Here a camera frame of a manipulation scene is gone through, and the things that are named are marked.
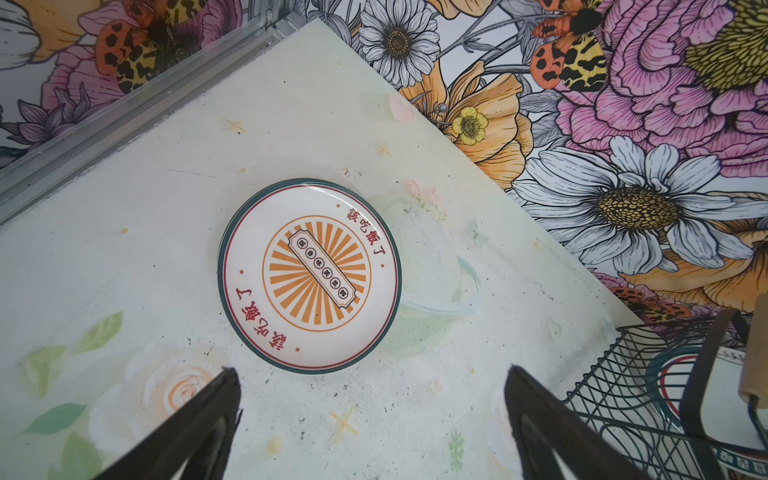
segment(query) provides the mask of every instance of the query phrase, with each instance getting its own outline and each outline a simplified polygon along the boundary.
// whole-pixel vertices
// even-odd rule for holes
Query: wire basket
[[[746,348],[749,327],[737,311],[617,330],[617,341],[567,394],[564,404],[570,410],[651,478],[722,480],[727,455],[740,462],[734,463],[735,471],[743,474],[768,468],[768,459],[762,465],[756,460],[766,456],[768,447],[716,442],[701,423],[716,356],[739,355]],[[684,353],[692,354],[687,358]],[[672,358],[674,369],[666,367]],[[663,398],[658,385],[664,386]],[[764,434],[759,422],[755,428]],[[746,468],[745,458],[750,462]]]

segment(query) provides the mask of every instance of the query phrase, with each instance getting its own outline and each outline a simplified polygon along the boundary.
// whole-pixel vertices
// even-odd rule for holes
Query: white daisy
[[[412,87],[437,59],[437,21],[424,0],[368,0],[360,15],[362,56],[389,83]]]
[[[612,164],[564,147],[542,151],[525,165],[533,179],[512,184],[530,202],[523,209],[571,253],[581,252],[582,263],[613,259],[617,271],[637,275],[656,266],[677,271],[663,247],[704,268],[725,266],[723,257],[751,258],[751,248],[708,220],[765,217],[768,201],[697,193],[719,174],[716,156],[677,165],[674,147],[646,155],[627,137],[611,139],[611,150]]]

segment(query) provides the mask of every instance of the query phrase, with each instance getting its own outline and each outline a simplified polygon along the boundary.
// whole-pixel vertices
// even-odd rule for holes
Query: orange sunburst pattern
[[[288,245],[299,230],[308,231],[356,290],[356,298],[339,308]],[[284,319],[310,331],[327,331],[349,322],[365,302],[370,264],[360,239],[341,223],[326,217],[304,217],[278,233],[264,262],[264,286],[270,302]]]

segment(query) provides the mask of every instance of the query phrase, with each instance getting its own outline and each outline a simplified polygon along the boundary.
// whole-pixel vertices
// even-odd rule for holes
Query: white tabletop
[[[169,385],[222,365],[244,410],[227,478],[519,477],[509,366],[562,397],[637,317],[392,94],[315,21],[5,225],[0,478],[87,477],[167,417]],[[254,355],[217,288],[230,218],[294,177],[369,200],[402,261],[386,338],[324,376]],[[423,306],[441,302],[465,309]]]

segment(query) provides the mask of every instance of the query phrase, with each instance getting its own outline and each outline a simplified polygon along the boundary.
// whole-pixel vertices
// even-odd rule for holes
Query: round plate
[[[265,188],[230,221],[219,292],[232,327],[267,362],[335,372],[381,342],[400,301],[392,234],[360,196],[300,178]]]
[[[680,399],[684,385],[699,356],[699,346],[683,346],[671,352],[662,352],[649,363],[645,386],[656,410],[683,433],[680,423]],[[755,428],[746,411],[746,403],[739,397],[739,381],[744,352],[720,347],[712,366],[707,391],[701,405],[701,421],[711,439],[752,449],[763,449]],[[758,415],[767,420],[765,410]],[[714,449],[717,459],[727,468],[754,478],[768,478],[768,457],[745,455],[726,449]]]

